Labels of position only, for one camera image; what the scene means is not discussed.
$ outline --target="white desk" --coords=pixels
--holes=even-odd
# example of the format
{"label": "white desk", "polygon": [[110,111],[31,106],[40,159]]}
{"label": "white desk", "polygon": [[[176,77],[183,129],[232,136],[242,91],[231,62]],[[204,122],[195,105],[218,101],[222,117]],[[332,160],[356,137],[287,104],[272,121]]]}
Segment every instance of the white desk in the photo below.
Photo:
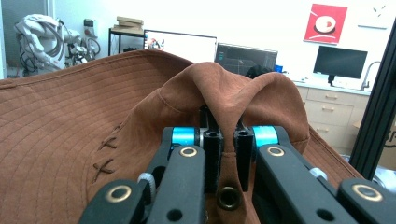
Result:
{"label": "white desk", "polygon": [[350,155],[370,92],[294,82],[303,99],[309,124],[340,154]]}

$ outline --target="brown suede fabric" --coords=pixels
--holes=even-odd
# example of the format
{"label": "brown suede fabric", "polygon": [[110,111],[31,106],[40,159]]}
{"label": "brown suede fabric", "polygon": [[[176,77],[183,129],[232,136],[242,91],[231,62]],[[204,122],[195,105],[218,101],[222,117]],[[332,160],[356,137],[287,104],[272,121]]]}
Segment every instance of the brown suede fabric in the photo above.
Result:
{"label": "brown suede fabric", "polygon": [[[283,126],[333,185],[361,177],[310,128],[295,85],[281,74],[249,79],[216,63],[138,50],[0,81],[0,222],[77,223],[104,184],[146,170],[164,127],[199,127],[202,105],[224,135],[219,188],[241,190],[233,148],[241,116],[247,126]],[[207,195],[209,222],[258,223],[249,189],[232,212]]]}

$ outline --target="black monitor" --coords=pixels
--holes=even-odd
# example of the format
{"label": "black monitor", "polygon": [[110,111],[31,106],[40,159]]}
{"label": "black monitor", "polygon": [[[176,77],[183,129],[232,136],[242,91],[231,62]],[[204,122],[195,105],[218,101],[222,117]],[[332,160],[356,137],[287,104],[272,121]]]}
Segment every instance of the black monitor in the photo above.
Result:
{"label": "black monitor", "polygon": [[276,57],[276,50],[218,43],[215,63],[229,72],[245,76],[256,65],[274,70]]}
{"label": "black monitor", "polygon": [[335,76],[361,78],[367,51],[319,46],[314,73],[328,75],[329,83]]}
{"label": "black monitor", "polygon": [[166,31],[145,30],[144,49],[160,49],[193,63],[213,62],[217,38]]}

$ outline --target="red poster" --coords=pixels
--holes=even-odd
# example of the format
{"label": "red poster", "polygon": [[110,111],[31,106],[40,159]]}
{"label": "red poster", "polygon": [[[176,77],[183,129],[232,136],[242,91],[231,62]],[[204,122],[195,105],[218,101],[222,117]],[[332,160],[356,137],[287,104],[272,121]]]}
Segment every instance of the red poster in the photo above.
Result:
{"label": "red poster", "polygon": [[338,44],[347,14],[347,7],[313,4],[304,40]]}

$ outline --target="drawer handle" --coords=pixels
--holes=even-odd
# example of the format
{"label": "drawer handle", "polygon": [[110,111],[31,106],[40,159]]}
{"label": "drawer handle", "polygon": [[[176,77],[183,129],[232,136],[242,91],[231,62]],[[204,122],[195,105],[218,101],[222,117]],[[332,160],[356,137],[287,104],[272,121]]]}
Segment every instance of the drawer handle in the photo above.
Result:
{"label": "drawer handle", "polygon": [[325,128],[325,129],[317,128],[317,131],[318,131],[318,132],[323,132],[323,133],[328,133],[328,132],[329,132],[329,129],[328,129],[328,128]]}
{"label": "drawer handle", "polygon": [[323,106],[323,107],[322,107],[322,110],[327,110],[327,111],[333,112],[335,109],[334,109],[334,107],[328,108],[328,107],[326,107],[326,106]]}
{"label": "drawer handle", "polygon": [[326,99],[336,100],[338,99],[338,96],[337,95],[330,96],[329,94],[326,94]]}

